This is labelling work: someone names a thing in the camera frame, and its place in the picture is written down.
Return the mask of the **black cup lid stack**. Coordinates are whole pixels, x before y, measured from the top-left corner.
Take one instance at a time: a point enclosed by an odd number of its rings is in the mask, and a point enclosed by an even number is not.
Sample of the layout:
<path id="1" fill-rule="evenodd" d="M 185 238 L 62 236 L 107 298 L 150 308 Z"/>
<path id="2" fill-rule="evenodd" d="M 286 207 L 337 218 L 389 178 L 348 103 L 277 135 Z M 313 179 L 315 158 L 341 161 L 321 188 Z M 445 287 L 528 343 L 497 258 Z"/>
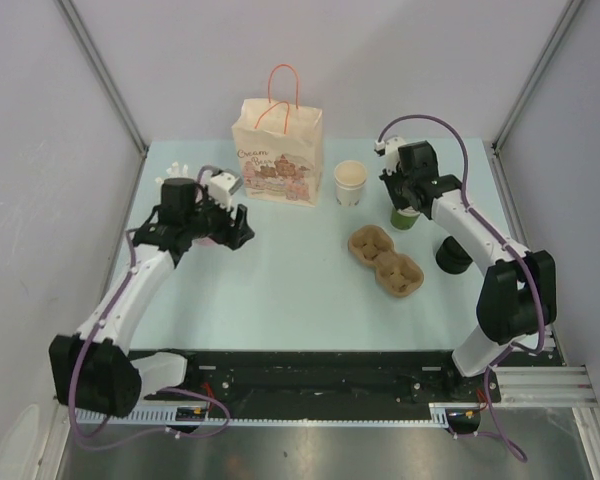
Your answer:
<path id="1" fill-rule="evenodd" d="M 473 260 L 457 240 L 448 236 L 438 248 L 435 260 L 438 267 L 451 275 L 459 275 L 468 270 Z"/>

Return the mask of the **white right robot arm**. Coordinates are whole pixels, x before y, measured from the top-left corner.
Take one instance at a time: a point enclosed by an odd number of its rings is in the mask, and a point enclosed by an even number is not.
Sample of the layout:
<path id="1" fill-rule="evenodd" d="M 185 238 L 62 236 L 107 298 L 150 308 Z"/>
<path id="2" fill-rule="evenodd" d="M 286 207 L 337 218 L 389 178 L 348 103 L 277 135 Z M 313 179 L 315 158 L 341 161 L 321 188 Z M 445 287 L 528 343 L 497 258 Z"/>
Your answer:
<path id="1" fill-rule="evenodd" d="M 464 401 L 477 389 L 476 375 L 512 344 L 536 334 L 557 317 L 556 267 L 545 250 L 533 252 L 504 236 L 462 197 L 462 182 L 442 175 L 433 146 L 400 137 L 377 141 L 386 162 L 380 175 L 393 206 L 411 208 L 443 228 L 483 275 L 476 306 L 478 326 L 452 353 L 455 367 L 441 376 L 443 393 Z"/>

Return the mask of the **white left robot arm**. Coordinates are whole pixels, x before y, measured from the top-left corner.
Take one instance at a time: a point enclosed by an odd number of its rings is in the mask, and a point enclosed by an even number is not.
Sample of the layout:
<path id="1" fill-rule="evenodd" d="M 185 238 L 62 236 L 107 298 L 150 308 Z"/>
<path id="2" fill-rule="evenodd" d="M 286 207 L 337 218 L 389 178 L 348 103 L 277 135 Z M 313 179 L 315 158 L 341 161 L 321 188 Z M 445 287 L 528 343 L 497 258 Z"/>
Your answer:
<path id="1" fill-rule="evenodd" d="M 254 238 L 247 207 L 233 202 L 242 183 L 229 170 L 215 171 L 204 183 L 188 177 L 163 181 L 159 203 L 126 235 L 130 259 L 119 279 L 75 334 L 51 342 L 61 404 L 125 417 L 140 399 L 163 389 L 182 400 L 199 392 L 201 376 L 184 356 L 158 352 L 132 360 L 130 343 L 150 301 L 197 240 L 237 250 Z"/>

